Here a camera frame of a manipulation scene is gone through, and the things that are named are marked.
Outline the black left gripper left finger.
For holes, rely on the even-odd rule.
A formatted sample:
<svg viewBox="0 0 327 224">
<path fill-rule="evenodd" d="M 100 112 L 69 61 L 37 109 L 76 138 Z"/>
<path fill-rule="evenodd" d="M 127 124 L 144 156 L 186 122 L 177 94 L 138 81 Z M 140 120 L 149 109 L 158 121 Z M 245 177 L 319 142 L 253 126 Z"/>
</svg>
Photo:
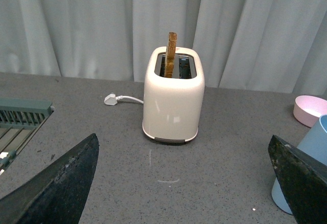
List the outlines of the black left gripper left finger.
<svg viewBox="0 0 327 224">
<path fill-rule="evenodd" d="M 1 199 L 1 223 L 78 223 L 93 182 L 99 141 L 93 133 Z"/>
</svg>

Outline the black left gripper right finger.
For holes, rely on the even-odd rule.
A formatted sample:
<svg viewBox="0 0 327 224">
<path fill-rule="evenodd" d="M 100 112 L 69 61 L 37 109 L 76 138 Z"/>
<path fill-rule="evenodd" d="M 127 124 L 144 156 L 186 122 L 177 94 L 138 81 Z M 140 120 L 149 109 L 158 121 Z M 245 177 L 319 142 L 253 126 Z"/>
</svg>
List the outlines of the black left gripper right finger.
<svg viewBox="0 0 327 224">
<path fill-rule="evenodd" d="M 268 153 L 297 223 L 326 223 L 326 165 L 273 135 Z"/>
</svg>

